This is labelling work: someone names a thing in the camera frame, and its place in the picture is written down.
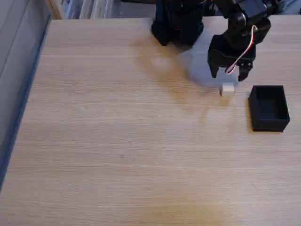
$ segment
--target robotic arm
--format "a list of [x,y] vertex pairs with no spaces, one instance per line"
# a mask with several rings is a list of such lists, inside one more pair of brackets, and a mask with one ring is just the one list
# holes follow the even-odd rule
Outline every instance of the robotic arm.
[[[228,29],[214,35],[208,50],[212,77],[219,67],[231,73],[239,66],[239,81],[248,77],[256,57],[256,44],[263,41],[271,23],[268,17],[278,10],[278,0],[213,0]],[[204,29],[206,0],[157,0],[152,33],[165,46],[170,41],[193,45]]]

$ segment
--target light wood tabletop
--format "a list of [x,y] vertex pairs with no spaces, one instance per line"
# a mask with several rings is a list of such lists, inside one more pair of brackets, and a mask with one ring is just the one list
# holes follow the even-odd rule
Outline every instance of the light wood tabletop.
[[[53,21],[0,195],[1,226],[300,226],[301,23],[273,16],[232,98],[207,49],[162,47],[150,19]],[[253,85],[291,122],[254,133]]]

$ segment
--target white object in background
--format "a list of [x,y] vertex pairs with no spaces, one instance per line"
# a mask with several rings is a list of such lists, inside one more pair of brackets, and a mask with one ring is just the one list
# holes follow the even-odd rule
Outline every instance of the white object in background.
[[229,97],[234,94],[235,88],[233,82],[223,82],[221,88],[221,96]]

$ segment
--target black box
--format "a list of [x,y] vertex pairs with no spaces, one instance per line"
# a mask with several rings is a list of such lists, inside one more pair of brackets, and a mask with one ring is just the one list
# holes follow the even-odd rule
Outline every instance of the black box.
[[249,105],[253,131],[283,132],[290,122],[283,86],[253,86]]

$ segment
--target red and white cable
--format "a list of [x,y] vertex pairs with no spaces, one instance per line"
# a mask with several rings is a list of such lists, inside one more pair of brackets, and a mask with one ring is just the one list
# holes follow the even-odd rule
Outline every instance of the red and white cable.
[[251,28],[251,40],[250,43],[248,45],[248,47],[246,48],[246,50],[237,58],[237,60],[231,64],[229,67],[226,68],[225,73],[226,74],[231,74],[234,69],[235,66],[237,64],[237,62],[250,50],[250,48],[252,47],[252,45],[254,44],[254,30],[257,30],[257,27],[255,25],[252,26]]

